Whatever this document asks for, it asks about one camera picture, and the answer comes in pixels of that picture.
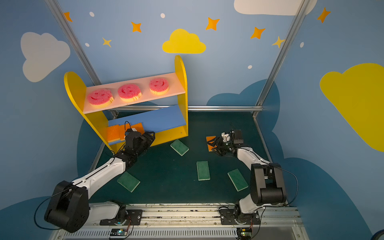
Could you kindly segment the orange sponge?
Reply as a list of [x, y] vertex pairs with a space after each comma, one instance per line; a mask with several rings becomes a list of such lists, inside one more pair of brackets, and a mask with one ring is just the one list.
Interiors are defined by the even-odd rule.
[[213, 145], [215, 139], [216, 139], [216, 136], [207, 136], [207, 137], [206, 137], [206, 141], [207, 141], [207, 146], [208, 146], [208, 151], [209, 151], [209, 152], [212, 152], [212, 151], [213, 151], [213, 148], [215, 147], [215, 146]]
[[119, 137], [120, 137], [120, 141], [124, 141], [125, 140], [125, 132], [126, 132], [126, 127], [124, 125], [120, 125], [119, 126]]
[[107, 141], [113, 143], [120, 140], [120, 126], [114, 125], [107, 128]]
[[139, 132], [141, 134], [145, 133], [145, 130], [144, 130], [144, 127], [143, 127], [142, 123], [138, 123], [138, 124], [132, 125], [131, 128], [133, 130], [136, 130], [137, 132]]

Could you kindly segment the pink smiley sponge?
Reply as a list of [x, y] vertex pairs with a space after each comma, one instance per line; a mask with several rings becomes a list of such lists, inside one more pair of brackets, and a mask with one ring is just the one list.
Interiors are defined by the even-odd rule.
[[98, 89], [87, 95], [87, 100], [93, 108], [104, 108], [114, 101], [112, 92], [108, 89]]
[[118, 95], [124, 102], [134, 102], [140, 99], [142, 91], [135, 84], [126, 84], [118, 88]]
[[164, 78], [152, 79], [149, 83], [150, 92], [153, 95], [164, 95], [169, 91], [169, 82]]

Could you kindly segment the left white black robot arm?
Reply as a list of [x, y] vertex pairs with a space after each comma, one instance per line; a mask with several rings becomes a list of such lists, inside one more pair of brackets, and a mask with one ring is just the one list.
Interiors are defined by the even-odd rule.
[[44, 215], [46, 222], [74, 233], [86, 223], [113, 219], [122, 206], [113, 202], [90, 204], [89, 200], [101, 187], [132, 167], [156, 139], [154, 132], [125, 132], [125, 145], [105, 164], [72, 182], [56, 185]]

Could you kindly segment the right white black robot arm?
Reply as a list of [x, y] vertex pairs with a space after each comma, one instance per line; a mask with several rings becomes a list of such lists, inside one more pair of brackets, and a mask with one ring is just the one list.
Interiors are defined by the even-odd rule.
[[287, 194], [283, 169], [270, 163], [244, 143], [242, 132], [232, 130], [220, 136], [206, 137], [210, 152], [234, 156], [250, 170], [250, 194], [239, 200], [241, 213], [250, 214], [267, 206], [280, 207], [286, 203]]

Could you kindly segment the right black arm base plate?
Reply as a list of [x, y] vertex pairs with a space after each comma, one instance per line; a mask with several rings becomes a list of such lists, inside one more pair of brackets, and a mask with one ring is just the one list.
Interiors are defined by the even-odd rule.
[[261, 222], [259, 214], [244, 214], [238, 208], [229, 209], [221, 207], [218, 209], [218, 212], [221, 225], [255, 225]]

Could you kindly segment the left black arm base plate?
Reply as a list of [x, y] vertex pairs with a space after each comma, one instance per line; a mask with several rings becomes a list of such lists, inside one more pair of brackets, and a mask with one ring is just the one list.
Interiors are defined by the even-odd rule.
[[142, 219], [142, 210], [120, 210], [117, 215], [111, 219], [100, 221], [101, 226], [139, 226]]

